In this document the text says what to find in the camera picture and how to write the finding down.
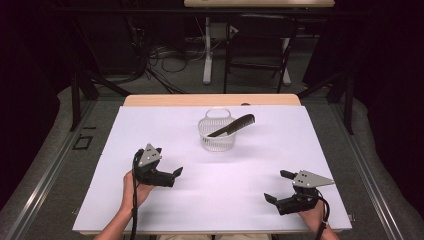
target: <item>human hand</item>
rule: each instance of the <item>human hand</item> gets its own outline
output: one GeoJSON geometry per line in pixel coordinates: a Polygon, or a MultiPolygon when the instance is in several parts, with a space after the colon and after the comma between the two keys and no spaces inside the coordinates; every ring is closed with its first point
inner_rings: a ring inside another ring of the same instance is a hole
{"type": "Polygon", "coordinates": [[[319,200],[315,205],[315,208],[298,212],[298,214],[309,229],[316,233],[324,218],[324,202],[319,200]]]}
{"type": "MultiPolygon", "coordinates": [[[[324,218],[324,202],[319,200],[315,205],[315,208],[308,211],[298,212],[299,216],[305,222],[305,224],[313,231],[317,233],[319,227],[324,218]]],[[[327,224],[327,227],[322,232],[321,239],[323,240],[338,240],[339,237],[333,232],[330,225],[327,224]]]]}
{"type": "MultiPolygon", "coordinates": [[[[151,185],[144,185],[142,183],[136,182],[137,186],[137,208],[147,199],[150,191],[155,187],[151,185]]],[[[131,210],[133,208],[133,194],[134,194],[134,185],[133,185],[133,174],[132,171],[129,171],[124,176],[124,191],[121,202],[121,210],[131,210]]]]}

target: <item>transparent container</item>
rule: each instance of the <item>transparent container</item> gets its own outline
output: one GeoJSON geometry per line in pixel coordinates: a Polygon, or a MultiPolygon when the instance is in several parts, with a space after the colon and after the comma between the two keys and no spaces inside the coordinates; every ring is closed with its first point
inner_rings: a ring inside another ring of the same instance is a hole
{"type": "Polygon", "coordinates": [[[214,107],[209,109],[205,117],[199,121],[198,129],[200,134],[200,139],[202,146],[212,152],[223,152],[231,149],[234,146],[236,140],[236,132],[227,135],[224,133],[218,137],[208,137],[209,134],[215,132],[216,130],[227,126],[235,120],[231,116],[231,113],[228,109],[223,107],[214,107]],[[220,111],[224,113],[223,117],[211,117],[209,116],[211,112],[214,112],[214,115],[220,111]]]}

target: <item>white table surface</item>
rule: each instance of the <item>white table surface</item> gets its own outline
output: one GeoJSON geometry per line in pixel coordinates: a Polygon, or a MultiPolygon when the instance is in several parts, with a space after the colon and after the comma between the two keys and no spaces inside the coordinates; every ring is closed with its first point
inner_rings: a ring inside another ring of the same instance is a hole
{"type": "MultiPolygon", "coordinates": [[[[252,113],[256,122],[237,133],[232,149],[209,152],[201,146],[197,124],[210,107],[121,107],[73,230],[95,234],[107,225],[119,208],[122,179],[135,152],[151,143],[162,148],[158,170],[184,170],[173,188],[156,187],[139,208],[138,233],[308,231],[297,214],[280,216],[264,198],[294,194],[280,170],[333,179],[306,109],[227,108],[235,118],[252,113]]],[[[330,204],[332,228],[351,229],[336,185],[318,189],[330,204]]]]}

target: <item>gray mat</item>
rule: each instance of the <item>gray mat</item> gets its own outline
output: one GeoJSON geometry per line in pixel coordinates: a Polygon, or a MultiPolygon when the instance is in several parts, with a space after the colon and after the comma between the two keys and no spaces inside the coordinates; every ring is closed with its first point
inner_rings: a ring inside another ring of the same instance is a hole
{"type": "MultiPolygon", "coordinates": [[[[80,133],[81,136],[93,137],[89,148],[72,150],[68,154],[59,176],[26,234],[26,239],[92,238],[72,231],[76,219],[73,212],[84,200],[121,104],[121,101],[99,101],[96,104],[80,133]]],[[[353,230],[340,233],[341,238],[388,239],[356,170],[353,152],[344,139],[343,130],[337,125],[330,106],[325,102],[308,102],[304,105],[311,116],[347,212],[354,214],[356,218],[352,222],[353,230]]],[[[280,236],[280,239],[293,240],[312,238],[310,234],[280,236]]]]}

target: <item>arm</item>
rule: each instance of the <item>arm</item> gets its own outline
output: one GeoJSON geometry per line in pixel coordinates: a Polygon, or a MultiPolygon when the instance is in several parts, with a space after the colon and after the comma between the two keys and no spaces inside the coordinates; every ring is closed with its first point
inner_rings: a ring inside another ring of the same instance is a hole
{"type": "MultiPolygon", "coordinates": [[[[314,233],[318,232],[318,228],[322,222],[324,215],[324,203],[320,200],[314,209],[299,212],[299,216],[305,222],[305,224],[311,229],[314,233]]],[[[339,237],[331,229],[330,225],[327,224],[327,228],[324,229],[324,232],[321,235],[322,240],[339,240],[339,237]]]]}
{"type": "MultiPolygon", "coordinates": [[[[150,191],[154,188],[154,186],[139,184],[137,186],[137,207],[146,200],[150,191]]],[[[122,232],[125,230],[125,227],[128,225],[132,214],[131,210],[133,207],[133,175],[132,172],[129,171],[125,174],[124,177],[124,191],[122,196],[121,206],[109,224],[100,232],[99,235],[96,236],[97,240],[112,240],[119,239],[122,235],[122,232]]]]}

